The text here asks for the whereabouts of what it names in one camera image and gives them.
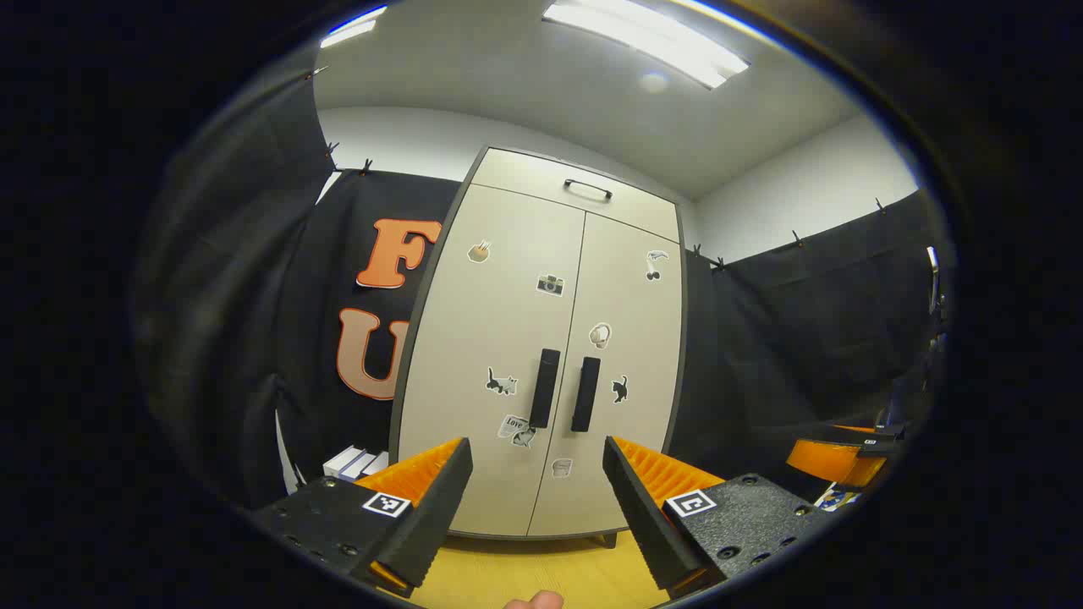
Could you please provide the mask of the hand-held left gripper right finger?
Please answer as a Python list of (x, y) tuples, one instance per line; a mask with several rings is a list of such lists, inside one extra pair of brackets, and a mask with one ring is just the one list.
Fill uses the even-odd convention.
[(602, 467), (647, 570), (671, 599), (764, 575), (847, 508), (844, 490), (805, 485), (742, 456), (688, 463), (608, 436)]

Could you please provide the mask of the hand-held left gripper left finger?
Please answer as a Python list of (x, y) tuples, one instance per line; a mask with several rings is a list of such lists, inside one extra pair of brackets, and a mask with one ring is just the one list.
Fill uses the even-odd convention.
[(325, 475), (250, 517), (287, 550), (410, 597), (448, 537), (472, 471), (469, 439), (455, 438), (358, 480)]

